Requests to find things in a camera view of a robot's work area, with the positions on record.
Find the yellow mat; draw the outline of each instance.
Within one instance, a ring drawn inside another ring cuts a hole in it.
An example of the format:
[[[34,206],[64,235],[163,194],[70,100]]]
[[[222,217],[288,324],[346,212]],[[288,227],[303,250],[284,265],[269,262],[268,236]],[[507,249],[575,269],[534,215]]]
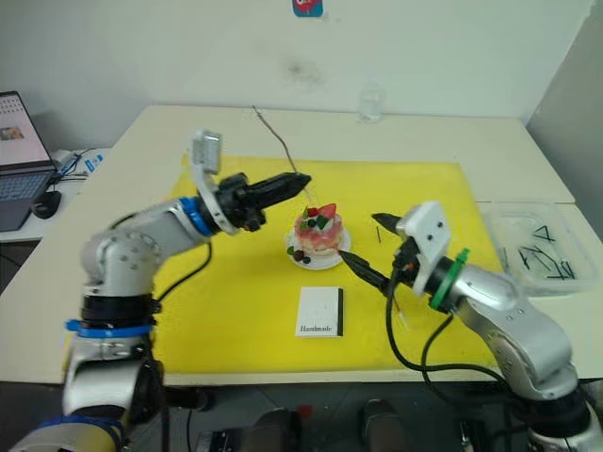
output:
[[[500,270],[494,247],[461,168],[438,163],[367,163],[299,161],[312,175],[309,185],[316,204],[337,203],[337,212],[351,234],[351,250],[389,275],[399,239],[381,228],[375,212],[403,214],[420,202],[439,200],[452,240],[448,255],[471,249],[469,262]],[[221,177],[244,171],[251,182],[290,171],[286,160],[223,157]],[[171,195],[193,195],[183,171]],[[384,298],[358,280],[344,264],[324,271],[304,270],[285,254],[285,233],[309,204],[296,199],[267,209],[268,223],[259,232],[232,237],[218,234],[214,258],[202,273],[174,290],[157,316],[156,356],[172,373],[302,372],[399,368],[384,329]],[[205,259],[206,247],[175,256],[156,277],[156,293]],[[294,335],[300,287],[344,288],[344,336],[297,338]],[[444,316],[401,286],[397,300],[407,326],[397,321],[399,347],[418,361],[427,337]],[[494,362],[481,339],[455,319],[436,341],[431,363]]]

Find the laptop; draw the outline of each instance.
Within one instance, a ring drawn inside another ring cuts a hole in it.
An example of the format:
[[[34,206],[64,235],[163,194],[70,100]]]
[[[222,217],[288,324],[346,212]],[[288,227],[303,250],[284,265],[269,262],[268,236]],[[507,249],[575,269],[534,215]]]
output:
[[[55,171],[19,94],[0,92],[0,232],[21,228]]]

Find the clear plastic container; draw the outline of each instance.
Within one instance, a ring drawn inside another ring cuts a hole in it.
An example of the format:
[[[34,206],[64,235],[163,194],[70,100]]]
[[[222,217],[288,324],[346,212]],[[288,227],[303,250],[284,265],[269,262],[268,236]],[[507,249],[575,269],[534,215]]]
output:
[[[532,297],[571,294],[599,281],[592,258],[554,204],[493,202],[484,215],[505,272]]]

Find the green ring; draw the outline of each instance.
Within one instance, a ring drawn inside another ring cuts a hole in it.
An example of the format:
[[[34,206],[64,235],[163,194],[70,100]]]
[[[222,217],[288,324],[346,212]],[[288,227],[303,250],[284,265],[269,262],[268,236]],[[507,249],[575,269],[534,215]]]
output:
[[[439,309],[442,301],[448,294],[448,290],[452,284],[456,281],[457,276],[461,273],[461,269],[464,266],[464,263],[467,261],[467,257],[469,256],[469,249],[465,248],[456,256],[456,259],[452,263],[452,266],[448,270],[446,277],[440,284],[440,286],[435,291],[435,295],[433,295],[430,300],[430,307],[435,309],[436,311]]]

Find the cake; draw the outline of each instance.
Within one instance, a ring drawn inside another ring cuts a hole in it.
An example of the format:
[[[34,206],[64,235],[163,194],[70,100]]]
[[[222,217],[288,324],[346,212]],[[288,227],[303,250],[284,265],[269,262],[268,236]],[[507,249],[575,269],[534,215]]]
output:
[[[343,222],[336,209],[336,204],[303,209],[293,228],[296,246],[287,250],[296,262],[309,264],[313,256],[337,253],[343,236]]]

